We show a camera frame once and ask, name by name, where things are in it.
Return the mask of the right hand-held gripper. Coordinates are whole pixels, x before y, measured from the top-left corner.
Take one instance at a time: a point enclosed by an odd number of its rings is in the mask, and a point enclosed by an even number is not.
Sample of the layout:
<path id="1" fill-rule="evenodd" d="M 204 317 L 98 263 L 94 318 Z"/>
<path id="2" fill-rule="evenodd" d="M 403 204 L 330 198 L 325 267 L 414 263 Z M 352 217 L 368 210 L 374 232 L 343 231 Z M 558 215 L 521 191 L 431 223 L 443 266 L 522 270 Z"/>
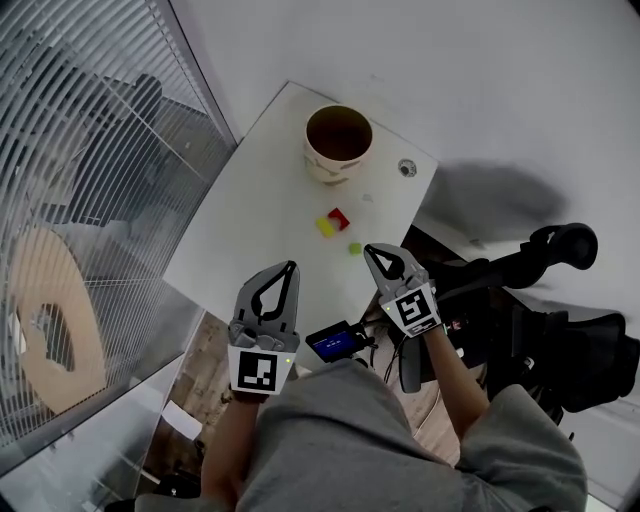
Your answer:
<path id="1" fill-rule="evenodd" d="M 382 310 L 404 335 L 415 338 L 442 324 L 434 288 L 407 249 L 373 243 L 365 246 L 363 254 L 382 294 Z"/>

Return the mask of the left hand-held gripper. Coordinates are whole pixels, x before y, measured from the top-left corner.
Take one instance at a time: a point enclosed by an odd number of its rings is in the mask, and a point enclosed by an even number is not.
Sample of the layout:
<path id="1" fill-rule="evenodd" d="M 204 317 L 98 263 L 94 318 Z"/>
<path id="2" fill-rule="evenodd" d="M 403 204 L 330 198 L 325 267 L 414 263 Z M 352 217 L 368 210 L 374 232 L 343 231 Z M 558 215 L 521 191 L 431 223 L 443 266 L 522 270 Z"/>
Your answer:
<path id="1" fill-rule="evenodd" d="M 299 335 L 276 331 L 295 330 L 299 286 L 299 267 L 286 260 L 256 273 L 240 289 L 235 321 L 229 325 L 232 390 L 281 393 L 296 359 Z"/>

